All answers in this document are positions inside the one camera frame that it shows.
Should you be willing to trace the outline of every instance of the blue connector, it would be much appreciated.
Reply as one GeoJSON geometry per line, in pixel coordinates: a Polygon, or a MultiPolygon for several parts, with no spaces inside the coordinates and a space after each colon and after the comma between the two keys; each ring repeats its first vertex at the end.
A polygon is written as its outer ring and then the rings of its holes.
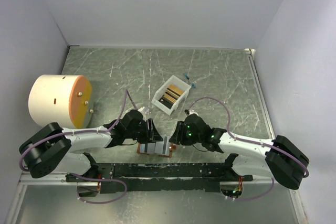
{"type": "Polygon", "coordinates": [[[193,83],[191,83],[189,76],[188,76],[186,73],[183,73],[183,74],[184,74],[184,76],[187,78],[187,82],[189,82],[189,83],[191,84],[191,86],[192,86],[194,89],[196,89],[196,85],[193,84],[193,83]]]}

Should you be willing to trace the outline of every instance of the scratched metal surface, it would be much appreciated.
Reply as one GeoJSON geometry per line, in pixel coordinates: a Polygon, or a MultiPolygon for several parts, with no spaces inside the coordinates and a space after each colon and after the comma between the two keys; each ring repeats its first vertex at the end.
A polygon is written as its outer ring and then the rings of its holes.
{"type": "MultiPolygon", "coordinates": [[[[62,74],[85,75],[93,86],[94,114],[88,127],[100,126],[117,118],[128,89],[139,107],[150,108],[162,135],[171,135],[177,121],[185,119],[184,110],[195,99],[210,96],[224,101],[232,115],[234,133],[268,138],[257,90],[243,50],[232,49],[97,49],[71,47],[62,74]],[[156,90],[172,75],[185,80],[188,73],[197,88],[176,111],[168,116],[152,105],[156,90]]],[[[127,110],[132,105],[127,101],[127,110]]],[[[213,101],[203,100],[193,107],[210,127],[227,123],[225,110],[213,101]]],[[[227,155],[199,152],[192,146],[178,146],[172,158],[139,155],[137,146],[87,149],[99,163],[203,163],[223,162],[227,155]]]]}
{"type": "MultiPolygon", "coordinates": [[[[244,185],[244,197],[259,195],[268,184],[244,185]]],[[[96,201],[118,196],[99,195],[96,201]]],[[[231,202],[220,193],[194,191],[129,192],[106,205],[77,200],[75,186],[28,186],[17,224],[295,224],[288,189],[275,184],[261,199],[231,202]]]]}
{"type": "MultiPolygon", "coordinates": [[[[123,90],[129,89],[137,106],[149,105],[161,134],[171,134],[184,108],[198,97],[212,96],[226,102],[232,112],[232,129],[240,135],[268,138],[256,87],[242,50],[87,49],[71,48],[63,74],[84,74],[93,85],[95,113],[90,127],[115,119],[123,90]],[[185,104],[167,116],[150,104],[155,91],[171,75],[184,80],[188,72],[197,88],[185,104]]],[[[211,101],[195,109],[210,125],[224,127],[223,108],[211,101]]],[[[224,154],[198,152],[179,146],[173,157],[139,155],[135,146],[89,151],[98,162],[223,162],[224,154]]],[[[244,197],[265,192],[269,184],[244,185],[244,197]]],[[[100,195],[96,201],[118,194],[100,195]]],[[[232,203],[222,194],[193,191],[128,192],[107,205],[89,205],[77,200],[74,186],[28,186],[19,223],[297,223],[290,191],[278,184],[267,196],[250,202],[232,203]]]]}

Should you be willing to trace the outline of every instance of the white cylinder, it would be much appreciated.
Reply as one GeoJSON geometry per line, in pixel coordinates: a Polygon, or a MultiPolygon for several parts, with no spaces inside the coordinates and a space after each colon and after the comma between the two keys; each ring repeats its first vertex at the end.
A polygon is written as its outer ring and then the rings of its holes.
{"type": "Polygon", "coordinates": [[[93,113],[92,86],[85,76],[49,75],[35,81],[28,100],[31,118],[40,126],[85,128],[93,113]]]}

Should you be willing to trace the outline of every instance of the white wall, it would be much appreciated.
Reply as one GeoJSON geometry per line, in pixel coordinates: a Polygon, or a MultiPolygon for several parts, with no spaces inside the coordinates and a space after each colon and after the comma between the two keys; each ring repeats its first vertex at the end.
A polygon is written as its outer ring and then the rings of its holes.
{"type": "Polygon", "coordinates": [[[70,45],[255,48],[282,0],[46,0],[70,45]]]}
{"type": "Polygon", "coordinates": [[[38,130],[28,112],[35,79],[60,73],[66,44],[43,0],[0,0],[0,223],[20,177],[19,146],[38,130]]]}
{"type": "Polygon", "coordinates": [[[277,134],[309,158],[300,192],[310,223],[335,223],[336,0],[284,0],[256,67],[277,134]]]}

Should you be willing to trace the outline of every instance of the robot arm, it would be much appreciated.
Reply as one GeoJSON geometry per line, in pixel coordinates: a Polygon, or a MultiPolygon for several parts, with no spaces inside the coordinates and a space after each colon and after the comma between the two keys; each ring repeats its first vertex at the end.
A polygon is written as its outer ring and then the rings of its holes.
{"type": "MultiPolygon", "coordinates": [[[[122,145],[127,138],[137,140],[140,144],[163,140],[155,129],[152,119],[144,121],[142,114],[137,110],[126,113],[123,119],[108,131],[114,122],[94,129],[85,129],[85,133],[83,130],[61,128],[57,123],[50,123],[26,141],[19,151],[22,154],[41,139],[64,133],[65,135],[40,144],[27,153],[24,161],[30,174],[33,178],[40,178],[57,171],[94,178],[98,170],[94,159],[88,153],[74,154],[73,151],[92,147],[110,148],[122,145]]],[[[235,158],[232,169],[239,176],[272,177],[287,188],[299,188],[304,176],[304,170],[300,165],[270,147],[238,141],[239,137],[236,134],[230,135],[225,129],[210,128],[197,114],[190,114],[184,122],[177,123],[170,142],[181,145],[201,143],[212,152],[233,153],[235,158]]],[[[277,136],[275,140],[250,137],[244,139],[274,145],[293,155],[305,167],[309,163],[308,158],[283,136],[277,136]]]]}

